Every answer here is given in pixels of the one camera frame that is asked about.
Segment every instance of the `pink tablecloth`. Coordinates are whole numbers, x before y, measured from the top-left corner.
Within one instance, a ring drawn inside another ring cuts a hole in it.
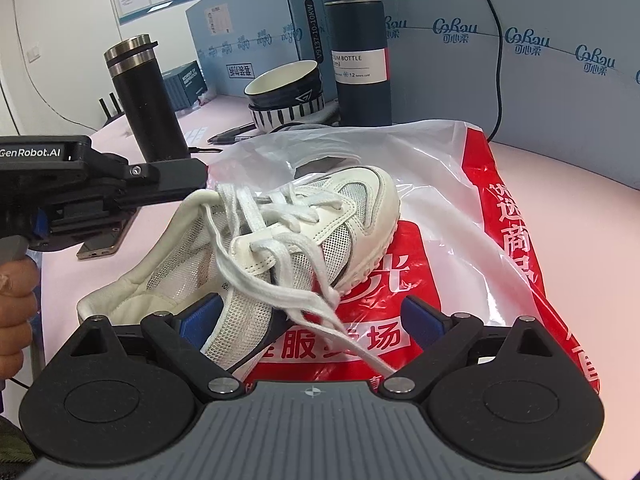
[[[219,97],[180,120],[207,128],[199,146],[250,122],[243,99]],[[92,139],[130,162],[142,156],[120,119]],[[500,176],[516,199],[545,277],[546,295],[572,327],[600,374],[606,423],[590,458],[609,480],[640,470],[640,374],[634,320],[638,304],[640,192],[556,160],[492,144]],[[216,155],[202,156],[207,163]],[[44,257],[42,312],[47,358],[78,326],[76,303],[135,266],[158,240],[177,204],[144,208],[114,256],[78,262],[78,248]]]

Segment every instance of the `light switch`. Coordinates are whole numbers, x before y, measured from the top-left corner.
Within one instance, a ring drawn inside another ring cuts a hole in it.
[[[36,45],[27,51],[27,61],[33,63],[40,57],[40,46]]]

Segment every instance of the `metal screw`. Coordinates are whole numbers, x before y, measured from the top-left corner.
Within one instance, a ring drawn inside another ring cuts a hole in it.
[[[209,390],[215,394],[232,394],[238,390],[240,383],[233,377],[219,377],[209,381]]]
[[[384,385],[393,394],[408,394],[415,388],[415,383],[407,377],[391,377]]]

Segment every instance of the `gray handle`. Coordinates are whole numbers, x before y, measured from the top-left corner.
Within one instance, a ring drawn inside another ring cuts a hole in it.
[[[0,238],[0,265],[23,259],[28,248],[29,241],[24,236],[15,235]]]
[[[492,470],[443,444],[425,423],[418,406],[384,400],[374,395],[367,383],[351,382],[258,383],[245,397],[209,404],[187,436],[142,462],[89,470],[42,459],[20,478],[597,480],[600,477],[583,463],[530,474]]]

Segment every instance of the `white sneaker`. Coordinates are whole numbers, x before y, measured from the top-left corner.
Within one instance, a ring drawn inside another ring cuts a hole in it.
[[[224,307],[202,352],[240,379],[260,359],[257,349],[282,333],[279,312],[388,376],[394,370],[353,341],[334,311],[378,266],[399,207],[391,177],[369,167],[258,198],[229,184],[200,190],[183,201],[144,260],[81,300],[78,313],[133,324],[158,310],[177,314],[217,292]]]

